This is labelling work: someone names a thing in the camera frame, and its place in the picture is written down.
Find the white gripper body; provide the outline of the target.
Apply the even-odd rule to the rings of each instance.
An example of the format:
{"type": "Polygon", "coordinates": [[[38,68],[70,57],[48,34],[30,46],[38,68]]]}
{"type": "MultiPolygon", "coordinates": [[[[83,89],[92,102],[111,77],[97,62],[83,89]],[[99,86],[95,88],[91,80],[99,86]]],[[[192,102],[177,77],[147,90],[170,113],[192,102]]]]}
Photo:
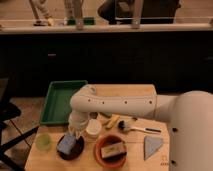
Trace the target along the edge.
{"type": "Polygon", "coordinates": [[[69,122],[68,130],[70,133],[73,133],[75,136],[80,136],[86,129],[88,122],[69,122]]]}

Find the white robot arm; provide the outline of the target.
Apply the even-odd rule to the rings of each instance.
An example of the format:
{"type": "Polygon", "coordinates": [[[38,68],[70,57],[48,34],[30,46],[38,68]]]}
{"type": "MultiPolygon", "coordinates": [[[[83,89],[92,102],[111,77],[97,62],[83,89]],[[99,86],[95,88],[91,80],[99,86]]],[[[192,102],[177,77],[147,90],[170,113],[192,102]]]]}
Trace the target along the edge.
{"type": "Polygon", "coordinates": [[[116,113],[169,125],[169,171],[213,171],[213,94],[188,91],[168,95],[100,95],[87,84],[70,99],[72,112],[116,113]]]}

